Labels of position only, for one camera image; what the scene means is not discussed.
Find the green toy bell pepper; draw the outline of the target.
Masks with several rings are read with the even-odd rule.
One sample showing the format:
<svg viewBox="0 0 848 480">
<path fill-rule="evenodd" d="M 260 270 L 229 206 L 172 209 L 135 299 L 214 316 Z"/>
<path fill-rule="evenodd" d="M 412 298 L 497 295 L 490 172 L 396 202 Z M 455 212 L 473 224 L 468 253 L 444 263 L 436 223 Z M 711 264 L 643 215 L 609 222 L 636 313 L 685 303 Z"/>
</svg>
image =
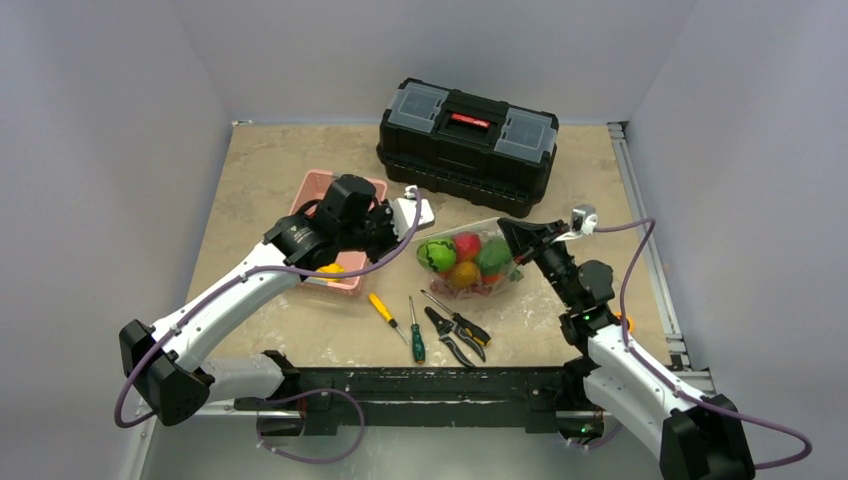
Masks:
<svg viewBox="0 0 848 480">
<path fill-rule="evenodd" d="M 499 274 L 503 268 L 508 267 L 513 262 L 513 256 L 506 240 L 493 237 L 483 244 L 475 262 L 481 276 L 488 277 Z"/>
</svg>

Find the clear zip top bag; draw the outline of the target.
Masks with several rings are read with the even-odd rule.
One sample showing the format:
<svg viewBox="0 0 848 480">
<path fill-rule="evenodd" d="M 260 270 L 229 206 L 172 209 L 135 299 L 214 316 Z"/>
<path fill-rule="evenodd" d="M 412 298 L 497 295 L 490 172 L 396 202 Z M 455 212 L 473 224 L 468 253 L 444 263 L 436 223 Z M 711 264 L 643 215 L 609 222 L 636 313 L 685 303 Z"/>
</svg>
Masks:
<svg viewBox="0 0 848 480">
<path fill-rule="evenodd" d="M 494 297 L 524 280 L 496 217 L 415 240 L 412 255 L 427 275 L 425 291 L 437 297 Z"/>
</svg>

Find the red toy bell pepper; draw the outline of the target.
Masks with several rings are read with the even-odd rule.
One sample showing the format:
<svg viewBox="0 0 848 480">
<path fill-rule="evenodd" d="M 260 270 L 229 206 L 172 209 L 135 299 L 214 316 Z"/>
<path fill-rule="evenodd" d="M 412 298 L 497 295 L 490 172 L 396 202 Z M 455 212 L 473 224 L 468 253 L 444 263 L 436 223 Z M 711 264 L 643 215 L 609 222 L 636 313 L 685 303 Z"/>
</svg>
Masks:
<svg viewBox="0 0 848 480">
<path fill-rule="evenodd" d="M 474 261 L 482 249 L 482 240 L 474 232 L 461 232 L 453 237 L 458 262 Z"/>
</svg>

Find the green toy melon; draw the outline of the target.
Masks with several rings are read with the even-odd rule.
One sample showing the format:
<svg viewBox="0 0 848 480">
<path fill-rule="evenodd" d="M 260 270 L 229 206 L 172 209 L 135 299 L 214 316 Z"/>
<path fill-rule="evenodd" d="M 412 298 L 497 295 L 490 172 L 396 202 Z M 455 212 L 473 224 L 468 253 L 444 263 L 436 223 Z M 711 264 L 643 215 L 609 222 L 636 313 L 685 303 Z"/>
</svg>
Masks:
<svg viewBox="0 0 848 480">
<path fill-rule="evenodd" d="M 449 238 L 436 238 L 421 243 L 416 249 L 416 259 L 424 269 L 442 274 L 457 263 L 457 249 Z"/>
</svg>

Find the orange toy fruit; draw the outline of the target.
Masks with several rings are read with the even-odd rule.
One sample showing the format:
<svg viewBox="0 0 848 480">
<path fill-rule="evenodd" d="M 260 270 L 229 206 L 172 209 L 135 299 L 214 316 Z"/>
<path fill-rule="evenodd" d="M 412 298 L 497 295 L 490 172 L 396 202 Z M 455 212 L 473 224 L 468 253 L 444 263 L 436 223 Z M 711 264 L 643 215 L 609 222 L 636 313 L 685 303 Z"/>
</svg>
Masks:
<svg viewBox="0 0 848 480">
<path fill-rule="evenodd" d="M 457 263 L 446 276 L 446 282 L 458 290 L 472 288 L 480 281 L 480 269 L 473 261 Z"/>
</svg>

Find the pink plastic basket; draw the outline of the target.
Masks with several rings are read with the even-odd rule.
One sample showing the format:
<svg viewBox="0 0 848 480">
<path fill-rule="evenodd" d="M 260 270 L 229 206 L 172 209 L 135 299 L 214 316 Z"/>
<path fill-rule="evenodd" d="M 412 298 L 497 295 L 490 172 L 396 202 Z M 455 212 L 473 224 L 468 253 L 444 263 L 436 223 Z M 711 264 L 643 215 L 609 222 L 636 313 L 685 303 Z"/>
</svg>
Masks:
<svg viewBox="0 0 848 480">
<path fill-rule="evenodd" d="M 295 213 L 302 205 L 311 200 L 320 200 L 329 189 L 330 184 L 341 176 L 341 173 L 326 170 L 309 170 L 300 186 L 300 189 L 292 203 L 291 213 Z M 375 187 L 376 198 L 380 201 L 386 198 L 388 185 L 385 181 L 376 178 L 368 178 Z M 368 260 L 363 252 L 342 252 L 334 263 L 340 264 L 345 273 L 358 271 L 368 265 Z M 331 283 L 310 277 L 300 286 L 301 289 L 312 289 L 327 294 L 336 294 L 349 297 L 359 296 L 364 283 L 363 277 L 344 278 L 339 282 Z"/>
</svg>

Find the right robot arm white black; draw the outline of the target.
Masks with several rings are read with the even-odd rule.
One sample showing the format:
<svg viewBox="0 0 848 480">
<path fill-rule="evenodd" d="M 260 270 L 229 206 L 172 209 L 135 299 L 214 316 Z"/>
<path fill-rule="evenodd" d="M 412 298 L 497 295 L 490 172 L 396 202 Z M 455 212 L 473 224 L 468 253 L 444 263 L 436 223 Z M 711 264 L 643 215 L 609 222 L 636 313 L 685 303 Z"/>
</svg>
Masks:
<svg viewBox="0 0 848 480">
<path fill-rule="evenodd" d="M 626 339 L 612 268 L 598 260 L 577 264 L 559 236 L 562 221 L 497 221 L 513 258 L 534 263 L 566 311 L 560 317 L 568 344 L 587 369 L 564 376 L 561 392 L 576 407 L 592 403 L 612 414 L 655 456 L 665 479 L 752 479 L 755 467 L 744 429 L 723 395 L 707 397 Z"/>
</svg>

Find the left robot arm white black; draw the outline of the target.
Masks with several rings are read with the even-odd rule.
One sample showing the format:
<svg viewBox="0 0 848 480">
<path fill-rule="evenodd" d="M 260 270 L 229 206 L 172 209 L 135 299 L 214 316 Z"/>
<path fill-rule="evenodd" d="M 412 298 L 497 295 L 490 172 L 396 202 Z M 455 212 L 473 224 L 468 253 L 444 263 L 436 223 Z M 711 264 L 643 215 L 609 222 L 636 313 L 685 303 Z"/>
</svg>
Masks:
<svg viewBox="0 0 848 480">
<path fill-rule="evenodd" d="M 345 174 L 319 199 L 283 216 L 228 274 L 173 313 L 145 325 L 133 320 L 119 333 L 125 383 L 113 420 L 120 428 L 152 417 L 179 424 L 208 403 L 263 399 L 284 409 L 298 382 L 279 353 L 209 360 L 210 353 L 268 302 L 312 277 L 343 252 L 363 252 L 369 264 L 341 273 L 356 278 L 391 262 L 411 242 L 427 205 L 415 186 L 380 200 L 368 180 Z"/>
</svg>

